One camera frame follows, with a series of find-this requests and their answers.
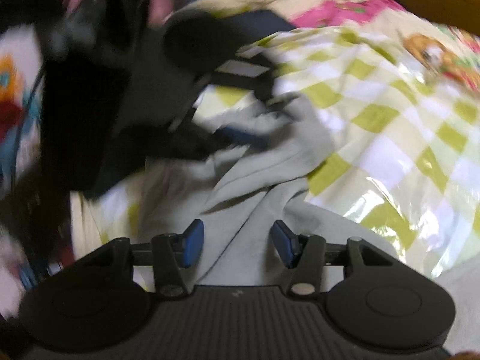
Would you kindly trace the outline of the grey pants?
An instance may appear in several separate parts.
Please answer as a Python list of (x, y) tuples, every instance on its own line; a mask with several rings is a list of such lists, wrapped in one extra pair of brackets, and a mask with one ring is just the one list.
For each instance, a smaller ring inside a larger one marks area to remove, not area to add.
[[(255, 106), (209, 121), (263, 133), (266, 150), (233, 148), (203, 163), (162, 161), (148, 172), (138, 238), (204, 224), (199, 260), (182, 269), (188, 293), (161, 296), (133, 359), (450, 359), (450, 294), (397, 257), (383, 237), (306, 202), (308, 173), (332, 150), (310, 103), (292, 119)], [(319, 295), (288, 295), (294, 270), (270, 228), (326, 240)]]

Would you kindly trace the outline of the dark navy folded cloth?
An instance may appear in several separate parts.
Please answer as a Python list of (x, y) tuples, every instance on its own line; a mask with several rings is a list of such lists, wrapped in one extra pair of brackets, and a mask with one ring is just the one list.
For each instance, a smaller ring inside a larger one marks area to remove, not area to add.
[(253, 10), (220, 20), (244, 41), (253, 44), (275, 33), (289, 32), (296, 27), (271, 10)]

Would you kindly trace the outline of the green checkered plastic sheet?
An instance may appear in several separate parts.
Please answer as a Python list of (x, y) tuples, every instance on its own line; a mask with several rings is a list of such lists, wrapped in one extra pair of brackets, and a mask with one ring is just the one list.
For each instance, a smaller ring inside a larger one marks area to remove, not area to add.
[(256, 42), (300, 92), (333, 152), (308, 174), (309, 203), (372, 230), (437, 277), (479, 254), (479, 97), (432, 79), (398, 43), (342, 26)]

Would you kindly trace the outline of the cartoon print quilt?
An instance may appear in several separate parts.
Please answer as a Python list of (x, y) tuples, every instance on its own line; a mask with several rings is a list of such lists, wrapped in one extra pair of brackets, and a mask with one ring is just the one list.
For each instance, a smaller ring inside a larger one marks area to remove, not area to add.
[(348, 25), (382, 34), (406, 47), (434, 74), (479, 92), (479, 37), (431, 23), (394, 0), (191, 0), (186, 6), (218, 16), (268, 9), (298, 28)]

